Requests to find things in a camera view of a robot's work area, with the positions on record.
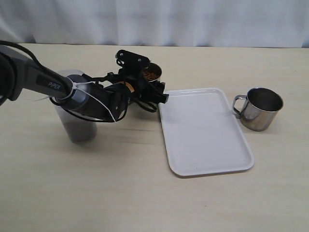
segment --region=table surface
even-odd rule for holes
[[[2,232],[304,232],[309,228],[309,50],[24,44],[42,64],[90,76],[116,72],[127,49],[163,70],[166,90],[217,87],[232,102],[252,87],[284,108],[264,132],[243,126],[247,172],[180,179],[169,169],[158,114],[131,107],[72,144],[48,100],[23,90],[0,109]]]

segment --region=stainless steel mug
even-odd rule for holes
[[[239,99],[245,100],[241,111],[235,108]],[[247,95],[237,95],[233,101],[233,109],[241,123],[253,131],[266,130],[282,107],[283,100],[277,93],[260,87],[250,89]]]

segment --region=white plastic tray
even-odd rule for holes
[[[179,176],[244,171],[253,154],[225,94],[217,88],[167,91],[159,105],[169,166]]]

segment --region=white backdrop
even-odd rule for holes
[[[0,0],[0,38],[52,44],[309,46],[309,0]]]

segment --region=mug handle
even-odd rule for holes
[[[232,107],[233,107],[235,113],[237,113],[238,115],[240,115],[241,112],[240,112],[238,109],[235,108],[235,103],[236,103],[237,100],[240,100],[240,99],[242,99],[242,100],[247,100],[247,96],[246,96],[246,95],[237,95],[237,96],[234,98],[233,106],[232,106]]]

